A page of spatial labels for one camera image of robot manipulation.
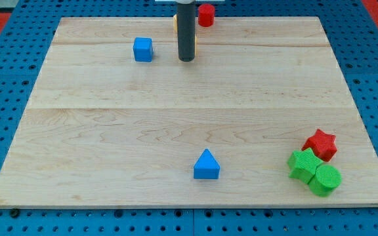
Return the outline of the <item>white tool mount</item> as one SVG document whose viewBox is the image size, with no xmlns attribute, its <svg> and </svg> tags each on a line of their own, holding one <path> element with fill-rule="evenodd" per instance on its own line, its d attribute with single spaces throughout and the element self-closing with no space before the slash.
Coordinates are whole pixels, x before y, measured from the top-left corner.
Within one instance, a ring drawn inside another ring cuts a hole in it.
<svg viewBox="0 0 378 236">
<path fill-rule="evenodd" d="M 154 0 L 158 4 L 223 3 L 225 0 Z"/>
</svg>

